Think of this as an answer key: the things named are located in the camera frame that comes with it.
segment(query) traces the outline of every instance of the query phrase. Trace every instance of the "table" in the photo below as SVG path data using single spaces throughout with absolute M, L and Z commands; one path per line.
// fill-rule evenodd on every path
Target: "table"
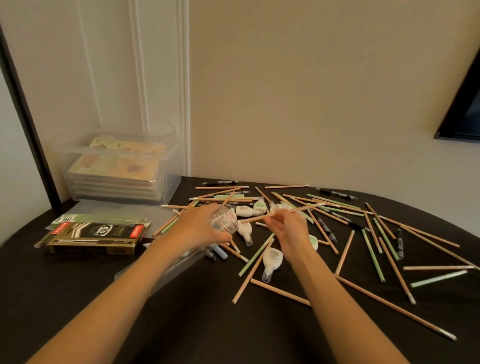
M 186 204 L 188 197 L 203 194 L 195 186 L 207 179 L 183 177 L 171 203 Z M 242 182 L 251 195 L 255 186 Z M 313 188 L 279 189 L 276 192 L 305 196 Z M 480 264 L 480 239 L 418 209 L 386 198 L 355 191 L 351 203 L 369 202 L 377 213 L 461 245 L 446 246 Z M 64 204 L 66 209 L 74 202 Z M 72 257 L 49 255 L 33 248 L 44 228 L 57 217 L 48 211 L 23 227 L 0 248 L 0 363 L 25 362 L 112 281 L 116 272 L 137 256 Z M 360 217 L 352 220 L 365 225 Z M 324 219 L 338 239 L 342 252 L 350 228 Z M 309 223 L 310 233 L 319 237 Z M 253 227 L 253 246 L 245 246 L 236 233 L 242 254 L 251 257 L 269 235 Z M 401 265 L 458 265 L 452 257 L 404 232 L 405 259 Z M 339 257 L 328 246 L 318 253 L 332 271 Z M 347 291 L 411 363 L 474 363 L 480 324 L 479 272 L 412 289 L 412 306 L 385 255 L 377 254 L 386 283 L 378 280 L 361 233 L 356 232 L 341 276 L 455 334 L 450 341 L 430 329 L 383 306 L 349 287 Z M 312 310 L 261 287 L 249 285 L 236 305 L 230 302 L 243 282 L 237 277 L 244 263 L 234 256 L 215 263 L 201 259 L 150 297 L 135 322 L 115 363 L 335 363 Z M 254 278 L 261 279 L 262 269 Z M 442 272 L 403 272 L 407 282 Z M 271 285 L 306 298 L 288 262 L 275 271 Z

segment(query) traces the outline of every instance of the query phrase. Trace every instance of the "person's left hand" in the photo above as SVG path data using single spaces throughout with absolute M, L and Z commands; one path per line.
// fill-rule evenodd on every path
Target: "person's left hand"
M 219 204 L 209 204 L 189 208 L 182 212 L 177 222 L 165 233 L 165 237 L 174 239 L 174 244 L 180 245 L 182 252 L 212 243 L 229 242 L 232 239 L 229 233 L 219 232 L 210 225 L 210 215 L 219 207 Z

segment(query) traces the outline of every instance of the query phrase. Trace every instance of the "person's right arm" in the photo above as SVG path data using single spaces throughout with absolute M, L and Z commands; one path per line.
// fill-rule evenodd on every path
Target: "person's right arm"
M 300 214 L 279 210 L 265 223 L 280 240 L 339 364 L 408 363 L 312 248 Z

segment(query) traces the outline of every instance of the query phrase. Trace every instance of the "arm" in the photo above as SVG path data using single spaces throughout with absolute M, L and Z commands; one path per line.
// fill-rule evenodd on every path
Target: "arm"
M 408 364 L 312 248 L 300 214 L 279 210 L 265 222 L 280 240 L 339 364 Z
M 106 364 L 115 359 L 163 272 L 184 252 L 232 237 L 210 226 L 217 204 L 183 213 L 136 263 L 95 298 L 29 361 L 29 364 Z

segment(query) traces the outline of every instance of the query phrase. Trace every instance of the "person's left arm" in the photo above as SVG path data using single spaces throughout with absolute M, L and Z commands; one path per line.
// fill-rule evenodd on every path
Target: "person's left arm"
M 184 212 L 168 233 L 154 240 L 135 264 L 45 344 L 29 364 L 113 362 L 157 280 L 184 252 L 231 235 L 210 226 L 217 204 Z

